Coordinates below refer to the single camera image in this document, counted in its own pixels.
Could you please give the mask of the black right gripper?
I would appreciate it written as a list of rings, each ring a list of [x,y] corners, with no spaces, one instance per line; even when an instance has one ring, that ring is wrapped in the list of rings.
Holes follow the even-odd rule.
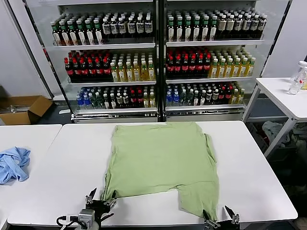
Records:
[[[232,219],[232,221],[221,221],[216,224],[210,220],[207,212],[203,210],[202,214],[203,214],[203,219],[204,219],[204,229],[206,230],[240,230],[239,214],[235,214],[234,211],[228,206],[225,206],[225,209],[229,217]]]

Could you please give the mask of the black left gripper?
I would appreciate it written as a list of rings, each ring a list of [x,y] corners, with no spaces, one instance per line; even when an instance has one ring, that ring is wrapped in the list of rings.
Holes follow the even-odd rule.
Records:
[[[103,200],[93,200],[97,188],[92,190],[89,195],[85,196],[86,204],[85,208],[94,210],[94,220],[101,226],[101,223],[114,215],[111,209],[117,202],[116,190],[113,191],[112,196],[109,199]]]

